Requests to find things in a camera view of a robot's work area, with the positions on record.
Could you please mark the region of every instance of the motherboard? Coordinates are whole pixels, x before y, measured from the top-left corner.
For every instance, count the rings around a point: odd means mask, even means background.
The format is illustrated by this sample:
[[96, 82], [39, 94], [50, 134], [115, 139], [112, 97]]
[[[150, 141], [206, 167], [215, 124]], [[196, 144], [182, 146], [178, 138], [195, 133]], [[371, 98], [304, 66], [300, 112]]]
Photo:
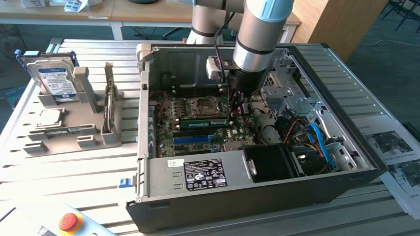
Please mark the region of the motherboard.
[[224, 94], [190, 96], [179, 96], [166, 91], [151, 93], [155, 156], [171, 157], [234, 151], [242, 146], [254, 145], [254, 133], [250, 130], [254, 119], [246, 115], [235, 121], [228, 120], [227, 96]]

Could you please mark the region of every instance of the white sticker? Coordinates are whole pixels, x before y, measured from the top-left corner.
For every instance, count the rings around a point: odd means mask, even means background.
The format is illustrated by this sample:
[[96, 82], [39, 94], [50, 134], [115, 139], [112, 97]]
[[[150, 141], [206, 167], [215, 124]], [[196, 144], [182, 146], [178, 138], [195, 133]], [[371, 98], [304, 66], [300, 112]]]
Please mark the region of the white sticker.
[[68, 132], [79, 132], [80, 128], [68, 128], [67, 130], [68, 130]]
[[90, 19], [100, 19], [100, 20], [107, 20], [108, 17], [106, 16], [88, 16]]
[[64, 99], [76, 96], [74, 83], [66, 78], [68, 76], [66, 68], [46, 68], [39, 69], [39, 72], [51, 95]]
[[184, 166], [184, 159], [168, 160], [168, 167], [182, 167]]
[[48, 135], [55, 135], [55, 134], [67, 134], [68, 132], [66, 130], [63, 131], [55, 131], [55, 132], [50, 132], [47, 133]]
[[223, 120], [223, 121], [220, 121], [220, 120], [212, 120], [211, 121], [211, 124], [227, 124], [227, 120]]
[[203, 123], [203, 124], [188, 124], [188, 127], [203, 127], [203, 126], [210, 126], [208, 123]]

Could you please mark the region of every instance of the warning label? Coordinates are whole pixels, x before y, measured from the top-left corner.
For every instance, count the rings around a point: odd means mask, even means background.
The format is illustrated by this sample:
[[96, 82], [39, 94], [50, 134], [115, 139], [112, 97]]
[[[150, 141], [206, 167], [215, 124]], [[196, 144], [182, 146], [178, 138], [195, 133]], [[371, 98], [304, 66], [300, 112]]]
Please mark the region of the warning label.
[[58, 236], [54, 232], [51, 232], [44, 226], [42, 226], [39, 230], [39, 236]]
[[190, 191], [228, 186], [222, 159], [184, 162]]

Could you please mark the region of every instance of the slotted aluminum table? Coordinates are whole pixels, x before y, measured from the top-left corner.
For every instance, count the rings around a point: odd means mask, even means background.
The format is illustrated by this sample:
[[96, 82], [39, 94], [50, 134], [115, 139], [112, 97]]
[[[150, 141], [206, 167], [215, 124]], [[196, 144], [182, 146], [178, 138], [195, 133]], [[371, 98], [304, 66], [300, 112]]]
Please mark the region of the slotted aluminum table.
[[[118, 235], [142, 235], [126, 208], [118, 204], [122, 200], [119, 180], [135, 174], [138, 165], [140, 77], [135, 52], [140, 42], [64, 40], [62, 44], [51, 44], [48, 51], [74, 50], [78, 53], [80, 66], [90, 67], [90, 81], [95, 90], [103, 90], [106, 86], [106, 62], [114, 63], [115, 81], [126, 93], [124, 144], [118, 148], [36, 158], [11, 159], [2, 156], [0, 213], [2, 209], [11, 207], [11, 200], [36, 201], [38, 196], [47, 196], [68, 203]], [[352, 118], [382, 114], [394, 118], [328, 48], [320, 44], [296, 46]], [[28, 109], [36, 91], [38, 87], [31, 81], [0, 136], [0, 148], [8, 138], [18, 134], [23, 123], [31, 121]], [[154, 235], [186, 233], [210, 236], [420, 235], [420, 222], [403, 212], [383, 182], [376, 180], [350, 190], [328, 204]]]

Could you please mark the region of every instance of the barcode sticker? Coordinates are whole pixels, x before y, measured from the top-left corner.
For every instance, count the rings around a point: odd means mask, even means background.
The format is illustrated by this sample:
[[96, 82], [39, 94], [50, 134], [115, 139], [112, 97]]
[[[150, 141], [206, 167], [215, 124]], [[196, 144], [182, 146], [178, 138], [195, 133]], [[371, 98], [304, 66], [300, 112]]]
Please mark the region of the barcode sticker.
[[88, 16], [90, 19], [100, 19], [100, 20], [107, 20], [108, 17], [106, 16]]
[[184, 166], [184, 159], [168, 160], [168, 167]]

